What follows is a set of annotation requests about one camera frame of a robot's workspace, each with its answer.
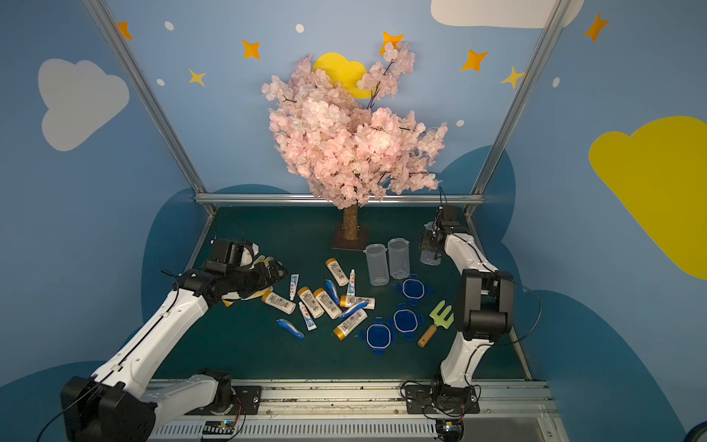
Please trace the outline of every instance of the toothpaste tube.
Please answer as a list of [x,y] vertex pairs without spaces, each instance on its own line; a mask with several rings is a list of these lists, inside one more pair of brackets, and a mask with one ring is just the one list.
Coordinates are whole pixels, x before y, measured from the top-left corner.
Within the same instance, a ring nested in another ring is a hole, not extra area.
[[351,275],[349,275],[349,287],[346,289],[346,295],[356,295],[356,270],[354,269],[351,269]]
[[334,334],[338,336],[340,341],[343,341],[345,337],[349,336],[349,333],[356,328],[358,324],[361,324],[364,319],[366,319],[365,310],[357,310],[349,319],[343,321],[337,328],[334,329]]
[[304,339],[305,337],[305,335],[301,331],[297,330],[297,327],[292,325],[292,322],[288,321],[287,319],[278,319],[277,325],[290,332],[297,339]]
[[297,294],[300,296],[300,299],[304,302],[305,306],[307,306],[312,318],[317,319],[324,314],[324,309],[319,305],[317,300],[314,299],[314,295],[312,295],[312,291],[309,287],[302,287]]
[[273,306],[278,310],[282,310],[288,315],[295,311],[295,303],[287,301],[285,298],[277,296],[274,291],[266,293],[263,295],[262,300],[268,306]]
[[334,282],[332,282],[331,279],[327,279],[324,281],[325,287],[327,287],[327,291],[329,292],[329,296],[332,297],[335,303],[339,305],[341,302],[341,299],[339,299],[339,294],[337,293],[337,287],[334,285]]
[[307,311],[307,308],[305,305],[300,301],[300,312],[302,312],[302,316],[305,318],[305,324],[307,325],[307,331],[312,331],[315,328],[317,328],[317,325],[314,323],[314,320],[310,316],[309,312]]
[[349,283],[349,278],[346,277],[344,270],[341,270],[339,262],[336,261],[334,258],[327,260],[327,267],[329,268],[329,271],[332,273],[332,275],[334,275],[334,279],[337,280],[339,286],[343,287]]
[[341,318],[346,319],[349,316],[353,315],[356,311],[366,307],[367,305],[368,301],[359,301],[353,304],[351,307],[347,308],[346,311],[341,314]]
[[295,300],[297,294],[297,282],[300,280],[300,274],[295,273],[290,275],[290,301]]
[[360,301],[368,301],[368,305],[364,307],[366,310],[373,310],[375,308],[375,298],[364,298],[362,296],[344,295],[341,297],[341,302],[339,302],[339,305],[341,307],[348,308]]
[[331,319],[336,319],[341,316],[341,308],[332,301],[324,289],[317,289],[314,292],[314,298],[318,303],[322,304],[322,307],[327,311]]

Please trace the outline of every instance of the plastic cup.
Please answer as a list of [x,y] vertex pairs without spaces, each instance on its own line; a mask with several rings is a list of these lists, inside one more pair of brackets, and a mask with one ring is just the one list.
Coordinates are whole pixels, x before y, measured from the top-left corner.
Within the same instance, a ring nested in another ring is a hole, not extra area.
[[405,279],[410,276],[410,242],[405,238],[388,241],[390,276]]
[[368,278],[372,286],[384,286],[388,284],[388,263],[385,257],[385,246],[383,244],[371,244],[363,251],[366,254],[366,264],[368,264]]
[[[434,221],[430,221],[425,224],[425,230],[431,232],[433,226]],[[442,262],[442,254],[432,250],[422,250],[420,252],[420,262],[427,265],[439,265]]]

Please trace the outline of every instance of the painted cloud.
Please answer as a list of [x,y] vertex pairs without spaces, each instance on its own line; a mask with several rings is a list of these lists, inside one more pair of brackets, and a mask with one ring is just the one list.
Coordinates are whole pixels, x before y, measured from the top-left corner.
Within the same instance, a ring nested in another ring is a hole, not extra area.
[[[432,16],[449,26],[544,28],[555,0],[432,0]],[[563,26],[570,24],[584,0],[571,0]]]
[[130,93],[122,78],[106,75],[86,60],[61,59],[42,63],[40,94],[49,108],[42,121],[47,142],[58,151],[83,143],[128,104]]

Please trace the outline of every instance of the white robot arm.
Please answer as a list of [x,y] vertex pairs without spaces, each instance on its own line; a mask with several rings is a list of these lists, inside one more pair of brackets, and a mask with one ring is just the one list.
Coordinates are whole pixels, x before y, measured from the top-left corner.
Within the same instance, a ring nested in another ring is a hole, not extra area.
[[486,350],[513,326],[513,276],[484,257],[457,222],[457,211],[440,206],[433,230],[425,231],[421,243],[423,250],[443,250],[462,277],[454,309],[457,334],[433,379],[429,402],[436,409],[474,413],[479,412],[470,385],[474,371]]
[[74,377],[62,389],[66,435],[71,442],[146,441],[152,428],[199,408],[223,414],[233,406],[230,375],[206,372],[160,390],[146,391],[184,333],[222,295],[246,296],[286,276],[272,258],[254,257],[252,243],[215,240],[201,269],[177,278],[149,321],[89,379]]

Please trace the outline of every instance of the pink blossom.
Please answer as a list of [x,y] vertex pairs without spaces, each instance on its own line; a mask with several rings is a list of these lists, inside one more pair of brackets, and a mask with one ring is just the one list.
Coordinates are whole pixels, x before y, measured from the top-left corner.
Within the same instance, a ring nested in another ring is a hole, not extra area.
[[[415,61],[407,43],[386,44],[387,64],[374,64],[357,86],[380,100],[397,93],[399,78]],[[343,209],[383,198],[389,190],[436,189],[427,167],[444,148],[446,124],[427,129],[414,112],[400,118],[389,108],[375,112],[361,104],[325,71],[312,72],[312,56],[297,63],[291,80],[278,76],[261,87],[270,110],[275,148],[290,173],[307,179],[313,195]]]

